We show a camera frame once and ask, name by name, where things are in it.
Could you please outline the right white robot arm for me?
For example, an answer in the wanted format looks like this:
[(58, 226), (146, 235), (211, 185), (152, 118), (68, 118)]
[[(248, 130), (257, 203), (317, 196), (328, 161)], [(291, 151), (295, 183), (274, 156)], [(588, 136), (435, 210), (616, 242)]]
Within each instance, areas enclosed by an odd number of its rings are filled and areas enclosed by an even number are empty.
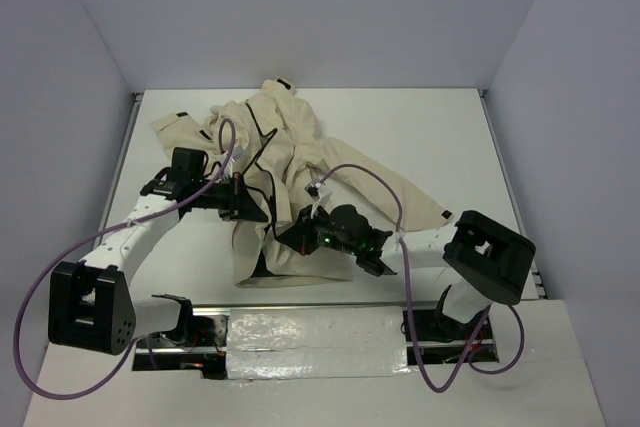
[[(404, 268), (402, 251), (391, 245), (397, 238), (373, 227), (351, 204), (330, 212), (307, 206), (278, 235), (280, 243), (302, 256), (320, 248), (348, 254), (375, 277)], [(417, 333), (435, 342), (469, 338), (480, 313), (494, 303), (519, 304), (536, 252), (527, 238), (474, 210), (463, 212), (453, 224), (412, 232), (403, 240), (411, 268), (446, 264), (460, 276), (444, 289), (428, 319), (417, 322)]]

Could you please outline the beige jacket black lining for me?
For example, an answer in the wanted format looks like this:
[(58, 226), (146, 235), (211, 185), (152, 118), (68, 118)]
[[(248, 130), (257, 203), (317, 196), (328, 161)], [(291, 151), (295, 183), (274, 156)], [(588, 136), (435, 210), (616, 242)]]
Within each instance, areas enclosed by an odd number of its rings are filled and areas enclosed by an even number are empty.
[(151, 126), (167, 155), (177, 147), (192, 148), (205, 151), (215, 162), (230, 145), (241, 146), (243, 154), (234, 169), (243, 174), (267, 219), (239, 221), (234, 227), (233, 282), (238, 287), (351, 280), (345, 255), (319, 249), (301, 256), (275, 238), (311, 204), (305, 189), (321, 172), (353, 188), (406, 233), (441, 227), (450, 216), (405, 177), (349, 144), (323, 136), (310, 104), (281, 79), (265, 81), (244, 102), (212, 107), (203, 122), (187, 113), (172, 113)]

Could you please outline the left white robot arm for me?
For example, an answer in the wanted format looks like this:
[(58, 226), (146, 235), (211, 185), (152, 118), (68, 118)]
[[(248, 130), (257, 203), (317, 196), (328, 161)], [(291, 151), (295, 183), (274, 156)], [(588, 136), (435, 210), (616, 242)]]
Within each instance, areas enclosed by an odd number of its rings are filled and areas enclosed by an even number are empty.
[(171, 164), (140, 192), (122, 228), (76, 263), (62, 261), (50, 277), (50, 342), (118, 355), (139, 337), (161, 333), (173, 345), (195, 335), (193, 305), (185, 297), (154, 294), (135, 300), (130, 284), (158, 242), (192, 209), (214, 209), (224, 221), (267, 221), (241, 173), (205, 177), (208, 156), (176, 148)]

